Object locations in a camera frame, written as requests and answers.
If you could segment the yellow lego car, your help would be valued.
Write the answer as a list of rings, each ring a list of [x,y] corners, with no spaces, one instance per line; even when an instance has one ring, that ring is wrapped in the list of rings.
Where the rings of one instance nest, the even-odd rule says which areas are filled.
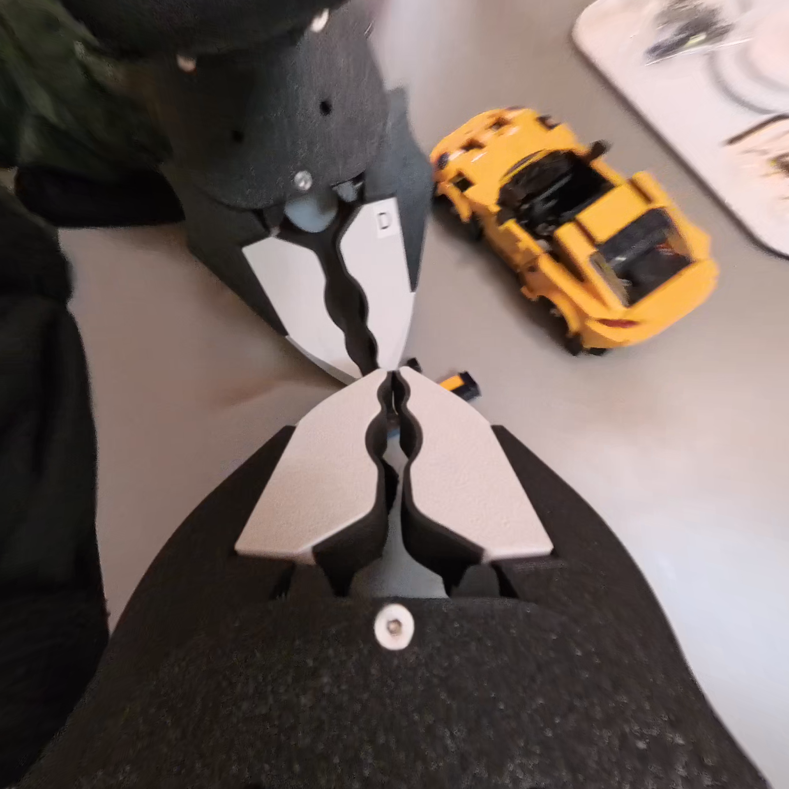
[[[708,235],[650,173],[611,168],[608,150],[510,106],[479,113],[429,155],[434,199],[549,310],[575,357],[652,339],[719,278]]]

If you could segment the person's left forearm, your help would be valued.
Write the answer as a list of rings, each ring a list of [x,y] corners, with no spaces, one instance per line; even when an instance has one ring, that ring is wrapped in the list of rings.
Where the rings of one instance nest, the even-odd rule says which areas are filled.
[[[122,62],[60,2],[1,2],[1,165],[99,182],[155,171],[171,146]]]

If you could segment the yellow black lego spoiler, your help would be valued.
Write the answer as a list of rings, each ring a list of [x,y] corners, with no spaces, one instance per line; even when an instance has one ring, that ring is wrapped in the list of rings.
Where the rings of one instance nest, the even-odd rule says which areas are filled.
[[[418,375],[425,377],[422,365],[416,357],[404,360],[400,371],[404,369],[411,369]],[[458,371],[442,380],[434,380],[433,383],[438,384],[443,389],[467,402],[476,401],[481,397],[478,381],[468,371]]]

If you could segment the white book stand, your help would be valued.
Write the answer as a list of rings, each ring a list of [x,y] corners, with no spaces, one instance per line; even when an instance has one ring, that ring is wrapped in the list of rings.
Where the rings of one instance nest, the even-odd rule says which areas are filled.
[[[735,30],[706,53],[645,64],[652,2],[593,2],[573,41],[747,235],[787,259],[787,182],[751,177],[725,149],[787,113],[787,2],[730,3]]]

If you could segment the plastic bag of lego parts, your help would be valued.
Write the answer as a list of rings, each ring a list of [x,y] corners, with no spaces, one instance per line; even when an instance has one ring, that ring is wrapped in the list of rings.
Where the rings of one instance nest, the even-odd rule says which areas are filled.
[[[643,52],[647,65],[713,51],[727,42],[738,22],[730,2],[659,1],[650,8]]]

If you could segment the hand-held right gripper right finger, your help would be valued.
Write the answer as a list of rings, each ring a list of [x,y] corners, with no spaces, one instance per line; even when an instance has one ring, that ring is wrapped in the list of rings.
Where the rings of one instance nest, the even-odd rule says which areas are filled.
[[[446,593],[469,568],[549,557],[554,544],[493,425],[415,369],[394,375],[408,554]]]

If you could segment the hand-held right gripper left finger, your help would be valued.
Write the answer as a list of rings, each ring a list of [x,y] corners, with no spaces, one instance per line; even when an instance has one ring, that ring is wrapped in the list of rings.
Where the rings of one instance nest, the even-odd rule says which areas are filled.
[[[388,540],[391,373],[333,394],[293,428],[237,539],[240,556],[319,567],[336,595]]]

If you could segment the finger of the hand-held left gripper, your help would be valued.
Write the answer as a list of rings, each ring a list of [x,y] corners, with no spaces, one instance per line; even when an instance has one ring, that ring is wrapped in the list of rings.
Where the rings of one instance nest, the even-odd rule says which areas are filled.
[[[396,370],[406,349],[415,293],[396,197],[363,203],[339,235],[339,255],[366,304],[377,364]]]
[[[322,370],[343,383],[361,378],[346,348],[346,336],[326,304],[327,277],[318,255],[270,237],[242,248],[288,341]]]

